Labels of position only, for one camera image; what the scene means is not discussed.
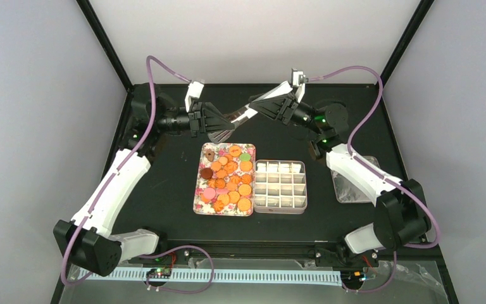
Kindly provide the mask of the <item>pink divided cookie tin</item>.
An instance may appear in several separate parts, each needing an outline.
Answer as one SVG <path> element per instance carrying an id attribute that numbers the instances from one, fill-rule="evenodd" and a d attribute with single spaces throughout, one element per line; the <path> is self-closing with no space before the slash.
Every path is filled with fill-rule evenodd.
<path id="1" fill-rule="evenodd" d="M 254 211 L 300 215 L 308 206 L 306 168 L 295 160 L 258 160 L 254 179 Z"/>

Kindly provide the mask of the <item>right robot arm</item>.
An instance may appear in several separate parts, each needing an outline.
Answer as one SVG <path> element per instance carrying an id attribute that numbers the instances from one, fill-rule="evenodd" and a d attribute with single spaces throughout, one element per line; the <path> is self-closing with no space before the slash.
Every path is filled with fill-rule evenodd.
<path id="1" fill-rule="evenodd" d="M 352 265 L 369 250 L 396 250 L 432 228 L 423 201 L 423 188 L 413 179 L 403 181 L 370 163 L 348 145 L 348 113 L 340 102 L 315 108 L 302 101 L 304 86 L 294 89 L 284 82 L 249 100 L 249 108 L 284 125 L 310 130 L 316 159 L 325 159 L 333 170 L 351 182 L 374 205 L 372 223 L 343 238 L 335 247 L 336 259 Z"/>

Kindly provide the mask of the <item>floral cookie tray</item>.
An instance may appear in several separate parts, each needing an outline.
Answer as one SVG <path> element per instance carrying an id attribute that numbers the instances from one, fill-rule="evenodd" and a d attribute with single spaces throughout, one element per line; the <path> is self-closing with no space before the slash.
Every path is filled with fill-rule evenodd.
<path id="1" fill-rule="evenodd" d="M 240 146 L 242 153 L 249 153 L 251 161 L 240 161 L 232 157 L 228 149 Z M 215 152 L 214 162 L 205 157 L 206 150 Z M 202 145 L 194 193 L 193 211 L 198 215 L 223 215 L 247 217 L 254 210 L 254 179 L 255 179 L 256 147 L 253 144 L 207 142 Z M 203 168 L 214 171 L 210 180 L 204 180 L 199 172 Z M 203 201 L 201 194 L 212 187 L 216 189 L 216 197 L 211 201 Z"/>

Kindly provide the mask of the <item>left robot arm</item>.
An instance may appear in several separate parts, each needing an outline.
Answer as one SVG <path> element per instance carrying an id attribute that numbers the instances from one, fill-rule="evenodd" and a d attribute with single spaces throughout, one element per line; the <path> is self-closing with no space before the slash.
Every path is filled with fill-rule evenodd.
<path id="1" fill-rule="evenodd" d="M 61 280 L 74 264 L 88 274 L 107 276 L 119 263 L 156 251 L 160 236 L 150 229 L 113 234 L 113 226 L 128 197 L 151 168 L 158 141 L 165 134 L 198 134 L 233 130 L 234 124 L 212 103 L 187 99 L 178 107 L 166 94 L 155 98 L 134 97 L 129 129 L 123 137 L 111 168 L 69 221 L 60 220 L 53 234 L 63 255 Z"/>

